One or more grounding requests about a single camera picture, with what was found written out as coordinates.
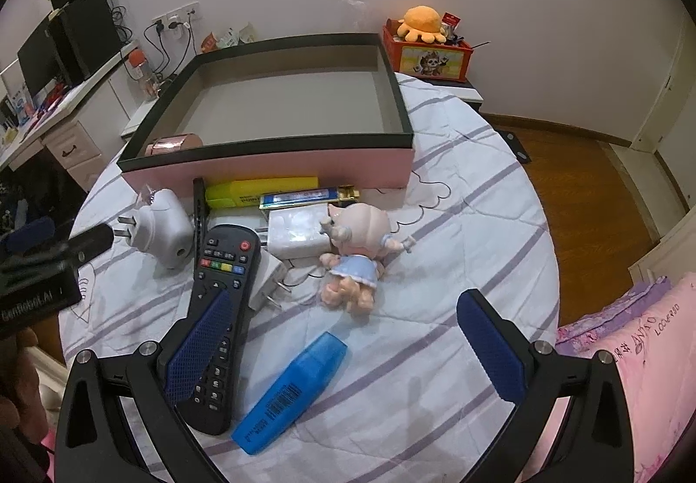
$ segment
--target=blue dress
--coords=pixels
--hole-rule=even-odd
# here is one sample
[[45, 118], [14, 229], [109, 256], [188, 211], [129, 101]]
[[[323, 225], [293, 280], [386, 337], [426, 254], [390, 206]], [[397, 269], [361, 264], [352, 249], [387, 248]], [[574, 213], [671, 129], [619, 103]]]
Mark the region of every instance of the blue dress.
[[377, 262], [365, 255], [341, 255], [336, 267], [329, 271], [338, 277], [350, 277], [355, 282], [377, 288]]

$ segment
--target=cartoon picture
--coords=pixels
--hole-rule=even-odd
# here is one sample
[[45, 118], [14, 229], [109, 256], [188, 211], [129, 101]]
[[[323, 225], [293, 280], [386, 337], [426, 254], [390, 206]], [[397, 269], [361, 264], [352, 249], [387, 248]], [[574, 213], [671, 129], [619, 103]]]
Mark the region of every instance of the cartoon picture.
[[458, 78], [463, 54], [457, 51], [403, 47], [399, 71], [418, 76]]

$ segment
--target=wall outlet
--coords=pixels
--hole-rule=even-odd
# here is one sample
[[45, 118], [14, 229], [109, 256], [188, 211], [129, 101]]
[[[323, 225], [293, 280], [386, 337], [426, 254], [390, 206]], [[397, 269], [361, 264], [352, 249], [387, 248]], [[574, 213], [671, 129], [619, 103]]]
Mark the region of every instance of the wall outlet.
[[179, 16], [179, 18], [181, 18], [181, 21], [188, 21], [189, 14], [191, 15], [191, 21], [201, 19], [201, 4], [199, 4], [198, 2], [194, 2], [193, 4], [188, 4], [186, 6], [176, 8], [170, 11], [169, 13], [163, 14], [162, 16], [152, 18], [152, 23], [157, 23], [158, 21], [161, 21], [162, 23], [164, 23], [165, 31], [168, 31], [168, 26], [171, 23], [169, 18], [172, 18], [173, 16]]

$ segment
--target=toy figurine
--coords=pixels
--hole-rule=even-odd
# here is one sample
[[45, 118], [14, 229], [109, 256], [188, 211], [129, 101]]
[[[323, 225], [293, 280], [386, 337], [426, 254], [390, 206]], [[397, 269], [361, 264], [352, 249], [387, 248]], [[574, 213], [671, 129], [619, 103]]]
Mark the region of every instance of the toy figurine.
[[376, 259], [388, 253], [410, 253], [415, 240], [409, 237], [402, 243], [392, 238], [387, 213], [374, 206], [329, 205], [328, 214], [320, 222], [321, 232], [331, 238], [339, 254], [319, 257], [331, 275], [321, 291], [321, 300], [333, 307], [346, 302], [348, 312], [370, 312], [375, 305], [377, 280], [384, 274], [384, 267]]
[[409, 43], [415, 43], [418, 38], [424, 43], [444, 43], [447, 38], [443, 35], [440, 14], [428, 6], [416, 6], [404, 14], [404, 19], [399, 20], [399, 29], [396, 35], [403, 37]]

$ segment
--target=remote control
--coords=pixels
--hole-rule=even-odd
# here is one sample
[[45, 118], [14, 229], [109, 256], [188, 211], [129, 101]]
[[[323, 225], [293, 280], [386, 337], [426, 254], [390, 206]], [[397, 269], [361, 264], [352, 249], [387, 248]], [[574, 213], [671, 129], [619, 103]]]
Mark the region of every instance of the remote control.
[[252, 230], [220, 225], [205, 235], [203, 252], [194, 269], [189, 314], [207, 305], [210, 297], [221, 290], [227, 290], [234, 299], [234, 318], [227, 333], [191, 398], [177, 405], [187, 425], [211, 436], [225, 432], [232, 422], [234, 355], [260, 259], [260, 241]]

